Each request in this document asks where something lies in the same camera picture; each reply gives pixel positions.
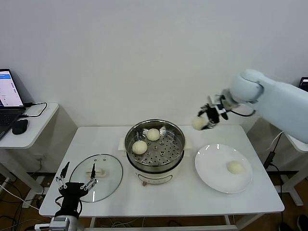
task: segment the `laptop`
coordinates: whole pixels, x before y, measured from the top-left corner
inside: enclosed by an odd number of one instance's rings
[[[0,69],[0,139],[26,110],[9,69]]]

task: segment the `glass lid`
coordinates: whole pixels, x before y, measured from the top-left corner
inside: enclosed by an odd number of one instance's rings
[[[82,161],[73,171],[70,182],[88,183],[93,164],[95,164],[96,185],[81,197],[83,202],[97,202],[110,196],[119,186],[123,168],[120,161],[112,155],[93,155]]]

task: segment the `steamed bun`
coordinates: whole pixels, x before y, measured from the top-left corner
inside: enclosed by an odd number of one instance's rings
[[[142,155],[148,150],[148,145],[144,141],[136,141],[132,146],[132,151],[134,154]]]
[[[241,174],[246,171],[245,167],[238,161],[230,161],[227,163],[227,169],[230,173]]]
[[[192,127],[196,130],[201,130],[207,123],[208,120],[204,117],[196,117],[192,120]]]
[[[148,140],[150,140],[150,141],[158,140],[160,138],[159,130],[157,130],[155,128],[148,130],[147,133],[146,133],[146,138],[148,138]]]

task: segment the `laptop screen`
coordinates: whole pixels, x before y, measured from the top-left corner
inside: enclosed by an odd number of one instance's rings
[[[0,107],[23,107],[9,71],[0,71]]]

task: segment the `metal pot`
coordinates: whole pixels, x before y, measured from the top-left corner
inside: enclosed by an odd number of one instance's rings
[[[150,141],[146,138],[149,129],[160,131],[160,139]],[[132,152],[133,143],[145,141],[147,151],[142,155]],[[146,174],[162,174],[173,170],[179,165],[184,156],[185,138],[183,132],[174,124],[151,119],[133,126],[125,137],[125,149],[131,165]]]

